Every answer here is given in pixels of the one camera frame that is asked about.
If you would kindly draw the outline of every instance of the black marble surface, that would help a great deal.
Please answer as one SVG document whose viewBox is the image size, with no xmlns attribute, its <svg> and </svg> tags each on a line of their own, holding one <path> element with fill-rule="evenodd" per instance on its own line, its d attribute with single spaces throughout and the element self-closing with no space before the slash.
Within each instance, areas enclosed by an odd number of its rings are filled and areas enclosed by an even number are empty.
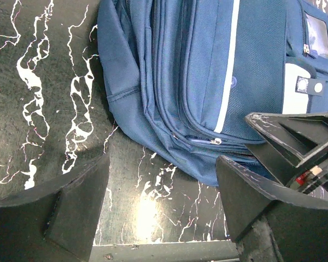
<svg viewBox="0 0 328 262">
<path fill-rule="evenodd" d="M 95 246 L 227 239 L 218 190 L 131 141 L 108 112 L 98 2 L 0 0 L 0 199 L 108 147 Z"/>
</svg>

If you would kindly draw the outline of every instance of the stitching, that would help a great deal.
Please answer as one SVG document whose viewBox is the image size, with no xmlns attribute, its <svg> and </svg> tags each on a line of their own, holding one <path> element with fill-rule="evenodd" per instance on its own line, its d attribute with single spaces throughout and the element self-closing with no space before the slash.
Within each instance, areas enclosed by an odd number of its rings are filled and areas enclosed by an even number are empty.
<svg viewBox="0 0 328 262">
<path fill-rule="evenodd" d="M 109 102 L 110 102 L 110 103 L 113 103 L 113 102 L 115 102 L 115 101 L 118 101 L 119 99 L 122 99 L 122 98 L 128 97 L 128 96 L 130 96 L 130 95 L 132 95 L 132 94 L 135 94 L 135 93 L 137 93 L 137 92 L 139 92 L 139 91 L 140 91 L 140 90 L 138 90 L 138 89 L 133 90 L 133 91 L 131 91 L 130 93 L 127 93 L 127 94 L 123 95 L 122 97 L 117 98 L 117 99 L 115 99 L 115 100 L 111 100 L 111 101 L 109 101 Z"/>
<path fill-rule="evenodd" d="M 210 64 L 209 64 L 209 74 L 208 74 L 208 78 L 207 78 L 207 83 L 206 83 L 206 91 L 204 93 L 204 100 L 203 100 L 203 107 L 202 107 L 202 112 L 201 112 L 201 120 L 200 122 L 202 123 L 202 116 L 203 116 L 203 110 L 204 110 L 204 104 L 206 102 L 206 97 L 207 97 L 207 86 L 208 86 L 208 81 L 210 78 L 210 73 L 211 73 L 211 67 L 212 67 L 212 58 L 213 58 L 213 52 L 214 52 L 214 44 L 215 44 L 215 39 L 216 39 L 216 28 L 218 26 L 218 16 L 219 16 L 219 7 L 220 7 L 220 2 L 218 3 L 218 12 L 216 14 L 216 22 L 215 22 L 215 33 L 214 33 L 214 42 L 213 42 L 213 48 L 212 48 L 212 53 L 210 54 Z"/>
<path fill-rule="evenodd" d="M 186 50 L 184 50 L 184 48 L 186 49 L 187 48 L 187 34 L 184 36 L 184 33 L 183 31 L 184 30 L 187 30 L 188 31 L 188 27 L 187 25 L 184 23 L 184 20 L 187 18 L 187 11 L 185 10 L 185 8 L 188 8 L 185 3 L 182 3 L 182 14 L 181 14 L 181 38 L 180 38 L 180 43 L 181 43 L 181 46 L 180 46 L 180 67 L 179 67 L 179 70 L 180 70 L 180 73 L 179 73 L 179 89 L 178 91 L 176 92 L 176 106 L 178 108 L 178 116 L 180 118 L 180 120 L 182 119 L 181 117 L 181 109 L 180 108 L 183 108 L 183 105 L 182 105 L 182 100 L 181 100 L 181 97 L 183 96 L 181 94 L 181 91 L 182 91 L 182 88 L 183 88 L 183 77 L 181 75 L 181 72 L 182 72 L 182 69 L 185 67 L 185 59 L 183 57 L 182 54 L 185 53 Z"/>
<path fill-rule="evenodd" d="M 121 12 L 121 14 L 126 14 L 126 17 L 125 18 L 127 18 L 127 20 L 128 20 L 128 23 L 130 24 L 130 26 L 131 26 L 131 28 L 133 29 L 133 26 L 132 26 L 132 21 L 131 21 L 131 19 L 129 18 L 129 16 L 127 15 L 127 12 L 126 12 L 126 10 L 125 10 L 125 8 L 124 8 L 124 6 L 123 6 L 123 4 L 121 4 L 121 8 L 122 8 L 122 12 Z M 131 48 L 130 48 L 130 44 L 129 44 L 129 42 L 126 40 L 126 36 L 125 36 L 125 32 L 124 32 L 124 27 L 123 27 L 123 25 L 121 24 L 121 22 L 119 21 L 119 26 L 121 27 L 121 31 L 122 31 L 122 37 L 124 38 L 124 40 L 125 40 L 125 42 L 126 42 L 126 47 L 127 47 L 127 49 L 128 49 L 128 51 L 130 52 L 130 54 L 131 54 L 131 60 L 136 64 L 136 66 L 137 66 L 137 68 L 138 68 L 138 64 L 137 64 L 137 62 L 136 62 L 136 59 L 135 59 L 135 57 L 133 56 L 133 53 L 132 53 L 132 51 L 131 51 Z M 135 34 L 133 34 L 133 38 L 134 38 L 134 41 L 136 42 L 136 36 L 135 36 Z"/>
<path fill-rule="evenodd" d="M 302 25 L 302 20 L 305 19 L 305 17 L 303 17 L 303 13 L 301 11 L 302 9 L 302 5 L 300 3 L 300 0 L 297 1 L 298 4 L 299 4 L 299 14 L 300 14 L 300 18 L 301 18 L 301 37 L 305 34 L 304 30 L 306 30 L 305 28 L 303 28 L 303 25 Z M 288 27 L 288 31 L 290 32 L 290 27 L 289 27 L 289 24 L 288 24 L 288 17 L 286 18 L 286 23 L 287 23 L 287 27 Z M 292 42 L 294 42 L 294 39 L 292 37 L 292 35 L 289 35 L 288 33 L 286 34 L 286 37 L 287 37 L 287 42 L 289 43 L 290 45 L 290 48 L 292 50 L 292 52 L 298 52 L 298 49 L 295 47 L 294 48 L 294 45 L 292 44 Z"/>
<path fill-rule="evenodd" d="M 138 89 L 138 88 L 139 88 L 139 85 L 132 86 L 132 87 L 130 87 L 128 89 L 125 89 L 124 91 L 121 91 L 121 92 L 117 93 L 117 94 L 110 94 L 110 95 L 107 96 L 107 98 L 112 99 L 114 97 L 118 97 L 118 96 L 120 96 L 120 95 L 122 95 L 124 93 L 131 92 L 131 91 L 133 91 L 135 89 Z"/>
</svg>

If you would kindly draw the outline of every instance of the navy blue fabric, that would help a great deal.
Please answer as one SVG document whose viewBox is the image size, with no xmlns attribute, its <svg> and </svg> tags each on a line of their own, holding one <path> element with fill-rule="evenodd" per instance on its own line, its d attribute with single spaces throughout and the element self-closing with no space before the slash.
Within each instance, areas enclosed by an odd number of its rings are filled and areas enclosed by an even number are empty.
<svg viewBox="0 0 328 262">
<path fill-rule="evenodd" d="M 224 91 L 233 0 L 156 0 L 156 8 L 152 0 L 102 0 L 98 49 L 117 124 L 134 141 L 211 186 L 218 185 L 215 161 L 221 154 L 265 172 L 244 146 L 263 142 L 244 116 L 282 109 L 285 55 L 300 56 L 291 47 L 302 44 L 294 34 L 286 37 L 286 29 L 302 28 L 286 23 L 287 4 L 241 0 L 233 70 L 237 84 L 218 134 L 214 128 Z M 321 104 L 328 102 L 328 91 L 318 99 L 313 98 L 312 110 L 327 110 Z M 216 138 L 221 145 L 209 143 Z"/>
<path fill-rule="evenodd" d="M 328 73 L 328 59 L 323 57 L 313 58 L 303 55 L 304 44 L 308 44 L 308 28 L 305 15 L 308 14 L 321 21 L 324 21 L 328 33 L 328 15 L 304 0 L 287 1 L 287 52 L 289 56 L 299 57 L 312 65 L 320 72 Z"/>
</svg>

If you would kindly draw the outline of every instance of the white trim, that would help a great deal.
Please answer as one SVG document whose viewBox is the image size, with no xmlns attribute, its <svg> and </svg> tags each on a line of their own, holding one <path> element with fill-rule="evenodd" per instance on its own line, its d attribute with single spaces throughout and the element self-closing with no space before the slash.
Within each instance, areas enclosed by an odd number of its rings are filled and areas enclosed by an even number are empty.
<svg viewBox="0 0 328 262">
<path fill-rule="evenodd" d="M 224 128 L 227 108 L 229 106 L 233 67 L 235 66 L 238 14 L 239 14 L 239 0 L 234 0 L 233 11 L 232 11 L 229 59 L 227 61 L 226 78 L 224 84 L 224 92 L 222 94 L 222 102 L 221 102 L 219 118 L 214 130 L 214 132 L 216 133 L 221 133 L 222 129 Z"/>
<path fill-rule="evenodd" d="M 309 72 L 295 64 L 285 64 L 283 114 L 306 114 L 308 94 L 295 92 L 297 77 L 311 78 Z"/>
</svg>

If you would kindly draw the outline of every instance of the backpack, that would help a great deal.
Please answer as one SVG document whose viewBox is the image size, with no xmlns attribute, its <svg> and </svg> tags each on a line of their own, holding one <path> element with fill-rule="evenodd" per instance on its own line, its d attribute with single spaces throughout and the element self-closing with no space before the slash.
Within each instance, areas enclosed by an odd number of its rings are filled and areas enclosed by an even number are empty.
<svg viewBox="0 0 328 262">
<path fill-rule="evenodd" d="M 303 0 L 102 0 L 98 50 L 122 131 L 210 186 L 222 154 L 264 172 L 247 114 L 328 111 L 328 16 Z"/>
</svg>

